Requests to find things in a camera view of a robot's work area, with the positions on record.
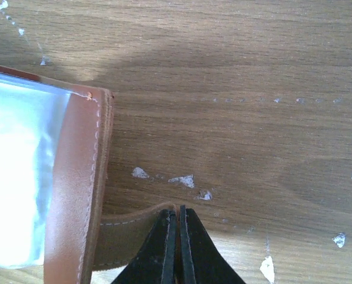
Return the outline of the brown leather card holder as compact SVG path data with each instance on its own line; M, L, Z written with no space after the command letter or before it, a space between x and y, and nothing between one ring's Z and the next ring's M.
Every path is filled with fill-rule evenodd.
M0 66L0 75L71 91L54 163L44 249L45 283L89 283L92 272L123 267L136 256L170 203L125 215L103 215L113 125L113 94Z

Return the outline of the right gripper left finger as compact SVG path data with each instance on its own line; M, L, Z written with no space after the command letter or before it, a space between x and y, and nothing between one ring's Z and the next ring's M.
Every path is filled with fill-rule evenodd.
M175 283L176 233L176 213L162 210L136 256L113 282Z

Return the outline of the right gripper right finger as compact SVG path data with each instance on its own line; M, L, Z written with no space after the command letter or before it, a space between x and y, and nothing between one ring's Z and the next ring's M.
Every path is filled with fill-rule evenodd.
M179 225L182 283L244 283L219 253L194 209L180 207Z

